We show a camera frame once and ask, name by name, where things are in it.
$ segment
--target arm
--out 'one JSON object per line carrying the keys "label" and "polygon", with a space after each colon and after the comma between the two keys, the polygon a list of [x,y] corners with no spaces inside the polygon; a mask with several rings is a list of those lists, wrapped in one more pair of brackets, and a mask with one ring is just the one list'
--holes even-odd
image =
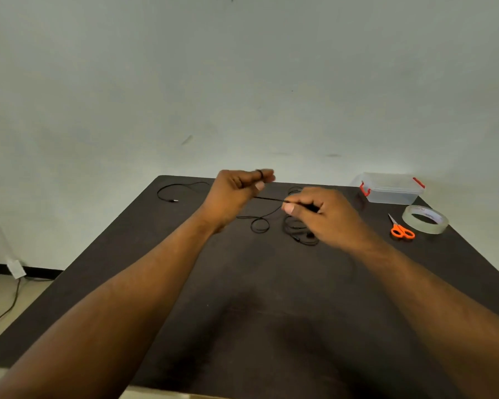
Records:
{"label": "arm", "polygon": [[[275,180],[262,170],[264,182]],[[258,171],[221,171],[202,207],[71,308],[0,380],[0,399],[118,398],[159,332],[206,241],[262,188]]]}
{"label": "arm", "polygon": [[499,316],[384,242],[334,190],[305,188],[283,209],[323,242],[362,261],[420,340],[470,398],[499,398]]}

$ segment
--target forearm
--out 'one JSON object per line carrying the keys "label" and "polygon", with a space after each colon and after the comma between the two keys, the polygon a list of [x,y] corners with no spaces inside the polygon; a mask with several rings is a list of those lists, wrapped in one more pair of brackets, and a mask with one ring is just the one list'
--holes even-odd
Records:
{"label": "forearm", "polygon": [[499,397],[499,316],[390,245],[354,253],[469,397]]}
{"label": "forearm", "polygon": [[0,397],[118,398],[213,231],[194,215],[87,295],[4,376]]}

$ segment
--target black baseboard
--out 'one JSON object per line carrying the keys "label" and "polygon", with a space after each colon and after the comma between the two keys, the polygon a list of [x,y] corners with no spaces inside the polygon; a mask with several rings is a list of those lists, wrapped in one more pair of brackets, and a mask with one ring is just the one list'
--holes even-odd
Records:
{"label": "black baseboard", "polygon": [[[60,275],[63,270],[58,270],[56,268],[33,268],[30,266],[23,266],[26,276],[34,277],[38,279],[48,279],[55,280],[58,275]],[[0,275],[10,275],[7,265],[0,263]]]}

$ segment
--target dark spot on wall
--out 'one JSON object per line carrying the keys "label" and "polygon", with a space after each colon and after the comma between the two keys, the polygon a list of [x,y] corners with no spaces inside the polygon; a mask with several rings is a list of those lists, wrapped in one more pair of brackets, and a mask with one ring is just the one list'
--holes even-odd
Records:
{"label": "dark spot on wall", "polygon": [[193,139],[193,138],[194,138],[194,137],[193,137],[193,135],[191,134],[190,136],[188,136],[188,137],[187,137],[187,138],[186,138],[186,139],[185,139],[185,140],[181,143],[181,145],[182,145],[182,146],[184,146],[184,145],[186,145],[186,144],[189,144],[189,143],[192,141],[192,139]]}

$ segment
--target dark tabletop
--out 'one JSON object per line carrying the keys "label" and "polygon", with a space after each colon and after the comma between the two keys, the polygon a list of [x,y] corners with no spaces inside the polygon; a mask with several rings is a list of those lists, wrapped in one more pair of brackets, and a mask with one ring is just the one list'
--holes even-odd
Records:
{"label": "dark tabletop", "polygon": [[[0,336],[0,367],[162,241],[208,190],[164,189],[175,204],[157,198],[160,187],[199,180],[211,181],[155,179]],[[284,198],[292,186],[273,183],[261,196]],[[389,243],[499,314],[499,272],[453,228],[393,241],[387,214],[402,223],[404,206],[330,187]],[[278,204],[253,200],[243,214]],[[368,270],[323,243],[296,243],[282,231],[284,215],[271,215],[265,234],[251,232],[250,220],[235,220],[211,238],[132,385],[233,399],[460,397]]]}

